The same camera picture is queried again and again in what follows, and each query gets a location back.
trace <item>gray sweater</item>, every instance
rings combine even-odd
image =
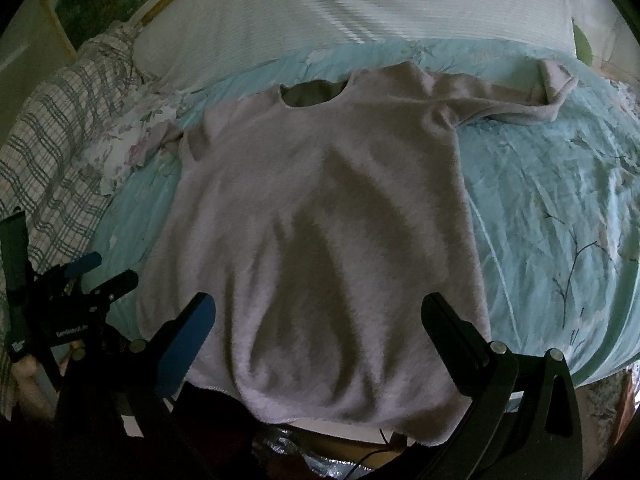
[[[188,374],[260,420],[389,428],[427,445],[469,406],[420,323],[440,292],[489,338],[455,128],[553,121],[577,80],[529,92],[411,63],[356,71],[292,108],[276,86],[208,109],[180,141],[172,210],[146,264],[151,337],[196,292],[214,329]]]

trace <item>checkered fabric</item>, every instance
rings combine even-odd
[[[26,212],[36,272],[82,255],[109,205],[99,192],[100,177],[83,174],[74,158],[142,84],[132,62],[135,36],[133,28],[117,23],[87,41],[77,62],[34,90],[0,148],[0,219],[16,208]],[[10,418],[15,383],[4,351],[5,292],[0,272],[0,414]]]

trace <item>bolt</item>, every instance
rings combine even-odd
[[[551,350],[549,350],[549,355],[554,361],[561,362],[562,359],[564,359],[564,355],[557,348],[552,348]]]
[[[86,355],[86,351],[84,350],[84,348],[76,348],[74,352],[71,354],[71,358],[74,361],[82,361],[85,355]]]
[[[508,350],[507,345],[502,341],[492,341],[489,348],[491,348],[492,352],[499,355],[506,354]]]
[[[129,344],[129,351],[133,354],[139,354],[146,348],[146,341],[144,339],[135,339]]]

